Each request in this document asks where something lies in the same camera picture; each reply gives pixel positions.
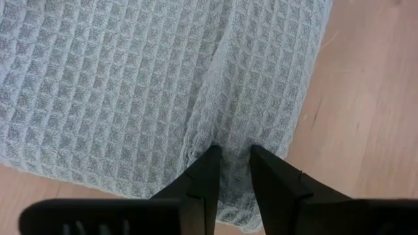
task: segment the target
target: knit fabric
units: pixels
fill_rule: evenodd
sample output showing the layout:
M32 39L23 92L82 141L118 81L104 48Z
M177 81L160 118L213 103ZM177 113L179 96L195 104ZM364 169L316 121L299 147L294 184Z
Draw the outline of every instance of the knit fabric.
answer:
M218 219L261 227L248 159L285 157L331 0L0 2L0 163L132 198L223 148Z

